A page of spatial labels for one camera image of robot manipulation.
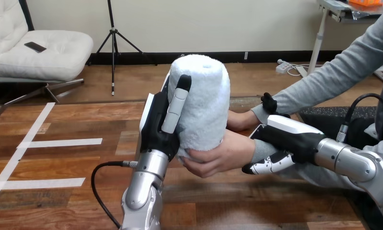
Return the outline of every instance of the black mat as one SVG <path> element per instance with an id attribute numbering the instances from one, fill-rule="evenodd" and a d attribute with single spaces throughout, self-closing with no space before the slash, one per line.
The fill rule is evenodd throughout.
<path id="1" fill-rule="evenodd" d="M 347 114 L 349 107 L 312 107 L 301 110 L 298 114 L 342 116 Z M 376 114 L 376 106 L 359 106 L 355 108 L 352 118 L 373 118 Z"/>

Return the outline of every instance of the black phone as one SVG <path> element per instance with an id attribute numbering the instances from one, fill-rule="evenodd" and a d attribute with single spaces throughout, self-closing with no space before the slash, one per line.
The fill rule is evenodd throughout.
<path id="1" fill-rule="evenodd" d="M 26 47 L 29 47 L 29 48 L 35 50 L 37 53 L 42 53 L 43 51 L 46 50 L 45 47 L 42 47 L 42 46 L 38 45 L 38 44 L 35 43 L 35 42 L 28 42 L 28 43 L 26 43 L 26 44 L 24 44 L 24 45 L 25 45 Z"/>

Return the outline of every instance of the rolled towel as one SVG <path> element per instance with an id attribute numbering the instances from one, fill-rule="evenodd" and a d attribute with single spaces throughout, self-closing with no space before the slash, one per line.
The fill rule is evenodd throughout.
<path id="1" fill-rule="evenodd" d="M 176 127 L 180 139 L 177 156 L 190 158 L 189 149 L 208 151 L 220 145 L 227 124 L 230 80 L 218 60 L 203 55 L 180 57 L 169 71 L 169 102 L 183 74 L 191 76 L 192 84 Z"/>

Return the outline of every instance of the chair leg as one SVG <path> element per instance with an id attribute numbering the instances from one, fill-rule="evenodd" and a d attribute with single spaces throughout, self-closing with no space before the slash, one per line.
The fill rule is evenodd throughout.
<path id="1" fill-rule="evenodd" d="M 59 100 L 55 97 L 55 95 L 49 89 L 49 85 L 48 84 L 45 86 L 44 91 L 45 91 L 46 94 L 48 94 L 52 98 L 52 100 L 54 102 L 59 103 Z"/>
<path id="2" fill-rule="evenodd" d="M 62 88 L 62 87 L 68 86 L 68 85 L 73 85 L 73 84 L 77 84 L 77 83 L 83 83 L 83 82 L 84 82 L 84 79 L 77 79 L 77 80 L 73 80 L 73 81 L 69 81 L 69 82 L 64 82 L 64 83 L 60 83 L 60 84 L 54 84 L 54 85 L 46 84 L 45 87 L 42 87 L 42 88 L 40 88 L 38 90 L 30 92 L 29 94 L 21 96 L 21 97 L 19 97 L 17 99 L 14 99 L 14 100 L 10 101 L 10 102 L 7 102 L 5 104 L 17 103 L 17 102 L 20 102 L 20 101 L 23 101 L 23 100 L 26 100 L 26 99 L 38 96 L 40 94 L 44 94 L 44 93 L 48 94 L 52 98 L 52 100 L 54 102 L 59 103 L 59 100 L 52 93 L 52 90 L 59 89 L 59 88 Z"/>
<path id="3" fill-rule="evenodd" d="M 35 90 L 33 92 L 30 92 L 29 94 L 21 96 L 21 97 L 19 97 L 17 99 L 14 99 L 14 100 L 10 101 L 10 102 L 7 102 L 5 104 L 13 104 L 13 103 L 16 103 L 16 102 L 20 102 L 20 101 L 23 101 L 23 100 L 26 100 L 26 99 L 38 96 L 38 95 L 43 94 L 43 93 L 44 93 L 44 89 L 40 88 L 40 89 L 37 89 L 37 90 Z"/>
<path id="4" fill-rule="evenodd" d="M 64 83 L 60 83 L 60 84 L 49 85 L 49 90 L 55 90 L 55 89 L 59 89 L 59 88 L 62 88 L 62 87 L 68 86 L 68 85 L 73 85 L 73 84 L 83 83 L 83 82 L 84 82 L 84 79 L 77 79 L 77 80 L 68 81 L 68 82 L 64 82 Z"/>

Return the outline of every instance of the person's hand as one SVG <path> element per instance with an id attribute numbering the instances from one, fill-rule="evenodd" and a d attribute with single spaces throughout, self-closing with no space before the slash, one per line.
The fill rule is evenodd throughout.
<path id="1" fill-rule="evenodd" d="M 245 129 L 258 126 L 259 124 L 260 121 L 251 110 L 242 114 L 228 111 L 227 128 L 229 130 L 240 132 Z"/>
<path id="2" fill-rule="evenodd" d="M 206 178 L 216 173 L 242 168 L 252 161 L 255 141 L 226 130 L 221 144 L 210 151 L 189 150 L 192 159 L 183 157 L 184 166 L 191 173 Z"/>

